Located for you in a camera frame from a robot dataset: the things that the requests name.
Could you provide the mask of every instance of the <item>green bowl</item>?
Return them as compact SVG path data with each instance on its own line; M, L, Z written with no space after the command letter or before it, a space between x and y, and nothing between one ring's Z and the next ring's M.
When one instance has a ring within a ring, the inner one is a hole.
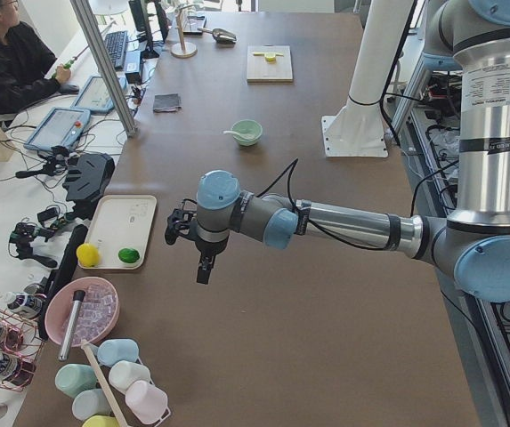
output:
M248 147L249 145L255 145L258 140L261 139L263 135L263 127L260 123L255 120L239 120L232 127L232 131L240 132L240 133L251 133L253 134L253 138L246 139L241 138L237 135L232 135L233 139L238 143L238 145L242 147Z

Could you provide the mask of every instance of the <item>light blue joint cap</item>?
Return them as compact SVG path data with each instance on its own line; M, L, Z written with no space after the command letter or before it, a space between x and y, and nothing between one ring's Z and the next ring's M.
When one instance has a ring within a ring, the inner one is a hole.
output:
M487 238L468 248L458 258L454 279L484 301L510 301L510 236Z
M263 235L264 244L277 249L286 249L297 225L298 215L284 207L279 209L266 224Z
M485 20L510 26L510 0L468 0L468 2Z
M232 205L239 197L239 180L227 171L211 171L199 180L198 205L217 210Z
M460 64L451 56L433 55L423 52L423 65L431 71L459 71Z

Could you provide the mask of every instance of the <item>table surface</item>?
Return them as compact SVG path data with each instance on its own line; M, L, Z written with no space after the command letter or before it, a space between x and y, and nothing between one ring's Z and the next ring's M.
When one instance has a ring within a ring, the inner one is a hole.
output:
M195 283L194 245L166 245L166 217L214 169L257 192L299 158L294 197L402 216L409 210L398 149L384 159L324 155L320 118L346 102L358 17L220 12L208 24L236 33L237 44L221 47L203 35L188 37L198 47L190 59L164 52L136 116L139 132L109 185L111 194L158 199L145 263L101 275L121 307L109 337L139 343L169 398L165 425L479 425L432 267L322 238L295 237L278 251L232 234L203 286ZM250 44L289 45L294 83L248 84ZM153 113L161 93L179 93L182 110ZM242 118L263 125L254 147L222 135ZM284 193L285 183L276 191ZM80 425L72 399L54 387L57 352L45 346L14 425ZM77 348L69 362L86 363Z

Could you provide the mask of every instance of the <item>eyeglasses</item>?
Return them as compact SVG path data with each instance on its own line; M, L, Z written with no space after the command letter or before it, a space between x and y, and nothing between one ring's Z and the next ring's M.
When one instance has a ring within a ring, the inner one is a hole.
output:
M0 7L9 6L10 4L14 4L14 3L16 3L17 6L20 5L20 1L19 0L12 0L9 3L2 4Z

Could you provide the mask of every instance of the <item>white cutting board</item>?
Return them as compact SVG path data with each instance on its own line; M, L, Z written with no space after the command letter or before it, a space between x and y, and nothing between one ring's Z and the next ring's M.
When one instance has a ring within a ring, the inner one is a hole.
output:
M253 52L275 52L284 56L268 62L264 56L255 56ZM292 59L290 46L248 46L247 81L249 83L292 83Z

